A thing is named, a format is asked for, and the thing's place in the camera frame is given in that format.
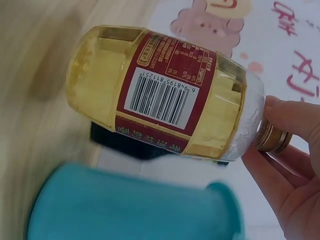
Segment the red label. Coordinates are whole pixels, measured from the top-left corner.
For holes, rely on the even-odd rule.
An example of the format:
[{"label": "red label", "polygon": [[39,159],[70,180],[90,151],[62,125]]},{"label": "red label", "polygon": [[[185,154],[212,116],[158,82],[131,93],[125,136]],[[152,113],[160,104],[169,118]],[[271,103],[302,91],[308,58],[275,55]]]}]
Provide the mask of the red label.
[{"label": "red label", "polygon": [[127,70],[116,131],[181,153],[204,109],[216,61],[213,51],[150,31]]}]

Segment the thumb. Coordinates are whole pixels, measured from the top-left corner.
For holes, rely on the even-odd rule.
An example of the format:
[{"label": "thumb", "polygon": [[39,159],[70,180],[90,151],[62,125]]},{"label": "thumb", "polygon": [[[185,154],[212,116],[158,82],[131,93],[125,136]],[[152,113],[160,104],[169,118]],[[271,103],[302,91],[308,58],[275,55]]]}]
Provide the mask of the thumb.
[{"label": "thumb", "polygon": [[309,143],[312,167],[320,176],[320,105],[268,97],[266,106],[264,115],[274,127]]}]

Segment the hand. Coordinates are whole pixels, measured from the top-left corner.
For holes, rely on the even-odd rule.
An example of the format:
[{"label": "hand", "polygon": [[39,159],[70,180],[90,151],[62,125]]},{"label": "hand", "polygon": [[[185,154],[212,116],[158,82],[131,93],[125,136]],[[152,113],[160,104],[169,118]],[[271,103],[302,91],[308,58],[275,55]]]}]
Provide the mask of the hand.
[{"label": "hand", "polygon": [[287,240],[320,239],[320,105],[269,96],[265,117],[300,136],[310,155],[293,146],[270,157],[251,147],[242,160],[272,207]]}]

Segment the black object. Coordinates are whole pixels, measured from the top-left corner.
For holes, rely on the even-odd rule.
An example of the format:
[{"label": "black object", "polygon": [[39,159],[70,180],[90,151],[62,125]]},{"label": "black object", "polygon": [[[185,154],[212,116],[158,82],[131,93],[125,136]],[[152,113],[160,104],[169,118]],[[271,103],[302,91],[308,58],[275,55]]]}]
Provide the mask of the black object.
[{"label": "black object", "polygon": [[[90,138],[98,144],[141,161],[149,161],[164,155],[175,154],[163,148],[152,146],[116,132],[108,131],[94,122],[91,123]],[[226,166],[228,162],[219,161],[217,164]]]}]

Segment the gold bottle cap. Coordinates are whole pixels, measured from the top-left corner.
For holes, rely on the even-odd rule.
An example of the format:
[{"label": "gold bottle cap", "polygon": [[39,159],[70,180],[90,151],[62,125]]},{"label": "gold bottle cap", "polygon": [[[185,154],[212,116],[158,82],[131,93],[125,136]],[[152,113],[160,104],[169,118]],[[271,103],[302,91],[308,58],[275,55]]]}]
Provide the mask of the gold bottle cap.
[{"label": "gold bottle cap", "polygon": [[289,145],[292,134],[279,130],[263,118],[253,146],[261,152],[280,154]]}]

